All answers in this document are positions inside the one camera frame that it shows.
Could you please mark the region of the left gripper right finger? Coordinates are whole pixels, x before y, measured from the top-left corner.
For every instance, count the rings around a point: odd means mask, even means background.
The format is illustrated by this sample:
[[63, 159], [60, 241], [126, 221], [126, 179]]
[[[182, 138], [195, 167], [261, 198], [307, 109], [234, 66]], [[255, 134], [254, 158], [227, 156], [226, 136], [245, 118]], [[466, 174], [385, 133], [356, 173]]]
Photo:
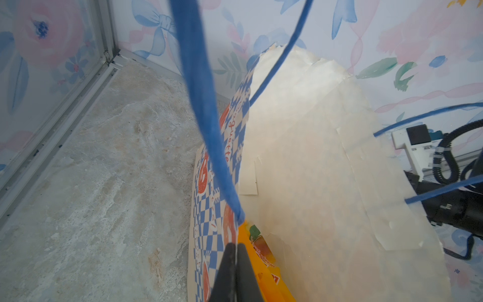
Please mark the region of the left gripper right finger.
[[237, 302], [264, 302], [245, 244], [237, 245], [236, 300]]

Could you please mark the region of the blue checkered paper bag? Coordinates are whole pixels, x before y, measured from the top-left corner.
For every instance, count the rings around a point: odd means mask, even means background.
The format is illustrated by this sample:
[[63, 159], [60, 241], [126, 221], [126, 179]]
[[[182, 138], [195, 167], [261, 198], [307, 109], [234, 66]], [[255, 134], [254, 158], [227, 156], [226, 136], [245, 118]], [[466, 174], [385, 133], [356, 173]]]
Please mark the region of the blue checkered paper bag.
[[270, 48], [218, 117], [196, 1], [171, 1], [204, 145], [196, 156], [190, 301], [207, 301], [226, 244], [251, 221], [297, 301], [481, 301], [482, 273], [454, 266], [355, 78], [333, 60]]

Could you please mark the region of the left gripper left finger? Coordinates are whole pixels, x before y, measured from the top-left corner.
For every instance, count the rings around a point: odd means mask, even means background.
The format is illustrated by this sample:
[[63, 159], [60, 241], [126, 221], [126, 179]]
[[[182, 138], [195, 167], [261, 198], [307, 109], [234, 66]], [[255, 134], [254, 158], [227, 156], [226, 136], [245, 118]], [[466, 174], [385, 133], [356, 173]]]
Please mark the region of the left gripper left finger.
[[236, 245], [225, 247], [209, 302], [233, 302], [236, 295]]

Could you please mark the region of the yellow mango candy bag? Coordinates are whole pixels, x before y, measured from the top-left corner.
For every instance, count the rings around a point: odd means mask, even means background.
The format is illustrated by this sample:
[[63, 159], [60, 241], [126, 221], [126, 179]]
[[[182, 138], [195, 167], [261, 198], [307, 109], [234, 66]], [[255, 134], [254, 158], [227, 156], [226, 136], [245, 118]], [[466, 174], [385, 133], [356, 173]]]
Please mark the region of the yellow mango candy bag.
[[260, 230], [246, 221], [238, 229], [238, 243], [246, 246], [264, 301], [296, 302], [281, 278], [280, 268]]

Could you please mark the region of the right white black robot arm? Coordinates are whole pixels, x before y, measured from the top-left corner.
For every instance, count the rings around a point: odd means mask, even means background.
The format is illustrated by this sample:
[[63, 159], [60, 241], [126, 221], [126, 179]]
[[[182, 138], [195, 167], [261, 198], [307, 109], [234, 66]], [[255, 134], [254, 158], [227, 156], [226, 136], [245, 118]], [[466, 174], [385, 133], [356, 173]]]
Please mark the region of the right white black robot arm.
[[[408, 181], [418, 195], [442, 188], [444, 185], [418, 181], [416, 174], [405, 172]], [[461, 172], [460, 180], [482, 176], [482, 152]], [[431, 223], [447, 224], [465, 230], [482, 239], [482, 182], [470, 184], [422, 201]]]

